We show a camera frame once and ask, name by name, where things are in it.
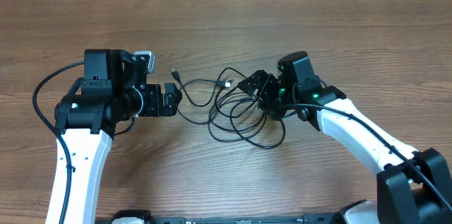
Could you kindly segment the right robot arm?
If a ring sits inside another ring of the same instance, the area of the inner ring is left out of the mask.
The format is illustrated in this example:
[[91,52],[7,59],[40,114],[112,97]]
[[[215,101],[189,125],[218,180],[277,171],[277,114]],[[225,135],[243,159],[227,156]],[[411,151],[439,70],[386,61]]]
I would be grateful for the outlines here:
[[433,148],[419,151],[366,118],[346,94],[314,73],[305,51],[278,61],[278,75],[258,70],[238,87],[275,121],[297,115],[342,144],[376,178],[377,199],[361,200],[322,223],[450,223],[451,173]]

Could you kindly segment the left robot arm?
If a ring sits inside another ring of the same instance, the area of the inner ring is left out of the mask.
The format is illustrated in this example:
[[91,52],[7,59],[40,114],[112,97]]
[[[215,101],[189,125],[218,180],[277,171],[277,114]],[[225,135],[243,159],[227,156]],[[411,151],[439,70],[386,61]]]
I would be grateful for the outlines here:
[[171,117],[181,91],[173,83],[148,84],[150,51],[87,49],[84,75],[54,109],[57,161],[47,223],[94,223],[105,161],[119,122]]

